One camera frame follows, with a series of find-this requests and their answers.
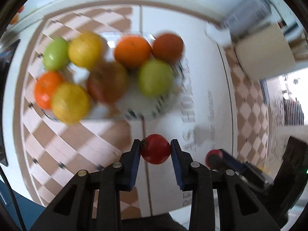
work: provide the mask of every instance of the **checkered pattern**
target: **checkered pattern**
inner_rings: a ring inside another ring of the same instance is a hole
[[[68,40],[86,30],[129,31],[131,16],[132,7],[127,5],[69,11],[47,21],[34,47],[22,92],[21,130],[29,171],[45,206],[79,170],[91,173],[118,161],[130,150],[131,131],[126,121],[82,121],[68,126],[47,118],[33,96],[42,68],[41,54],[59,36]],[[137,189],[121,193],[120,200],[122,218],[141,217]]]
[[[263,166],[267,152],[267,107],[259,82],[251,81],[238,64],[233,49],[226,50],[238,119],[238,160]]]

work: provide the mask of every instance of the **red object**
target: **red object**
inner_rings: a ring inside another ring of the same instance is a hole
[[[210,156],[212,156],[212,155],[218,156],[218,157],[221,158],[221,159],[223,158],[223,154],[222,154],[222,152],[221,152],[220,150],[218,150],[218,149],[212,149],[212,150],[210,150],[210,151],[207,153],[206,157],[205,157],[205,164],[206,164],[206,166],[207,166],[208,168],[210,168],[210,169],[214,169],[214,167],[211,166],[211,164],[210,164],[210,162],[209,162],[209,160],[208,160],[208,158],[209,158]]]
[[[21,8],[18,10],[18,13],[21,13],[21,12],[23,12],[23,9],[25,8],[25,6],[23,5],[23,6],[21,6]]]
[[[64,78],[60,73],[51,71],[43,74],[37,81],[34,88],[36,104],[43,109],[50,109],[51,98]]]
[[[171,154],[169,142],[161,135],[152,134],[142,140],[141,156],[148,163],[164,163]]]

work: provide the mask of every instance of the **metal screw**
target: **metal screw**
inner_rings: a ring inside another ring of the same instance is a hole
[[[122,163],[120,163],[120,162],[115,162],[115,163],[113,163],[113,165],[112,165],[114,168],[119,168],[119,167],[122,167]]]
[[[193,161],[190,165],[191,165],[192,167],[194,167],[194,168],[200,167],[199,162],[196,162],[196,161]]]
[[[85,176],[87,174],[87,171],[86,170],[80,170],[79,172],[78,172],[78,175],[79,176]]]
[[[233,176],[235,173],[232,169],[227,169],[226,174],[229,175],[229,176]]]

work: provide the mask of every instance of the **tray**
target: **tray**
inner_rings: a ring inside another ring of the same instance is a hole
[[[124,35],[142,35],[151,45],[155,37],[149,33],[140,34],[139,32],[123,33],[123,32],[103,32],[98,33],[107,43],[107,51],[104,54],[106,61],[113,61],[113,51],[118,40]],[[98,119],[117,119],[117,120],[132,120],[132,119],[155,119],[166,113],[176,103],[177,96],[181,91],[184,81],[183,68],[181,60],[172,66],[174,80],[172,89],[169,94],[159,97],[147,98],[144,97],[137,84],[137,71],[128,72],[128,88],[125,95],[120,98],[114,105],[104,105],[92,101],[92,108],[88,115],[83,120],[98,120]],[[67,81],[74,82],[86,88],[86,80],[90,72],[86,69],[79,68],[70,63],[62,69],[60,73]],[[56,120],[51,110],[43,110],[44,114],[51,120]]]

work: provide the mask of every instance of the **yellow fruit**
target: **yellow fruit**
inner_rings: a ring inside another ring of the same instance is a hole
[[[61,122],[74,124],[89,112],[90,98],[83,87],[65,82],[55,92],[51,109]]]
[[[84,32],[70,42],[68,57],[81,68],[92,69],[101,59],[103,43],[99,35]]]

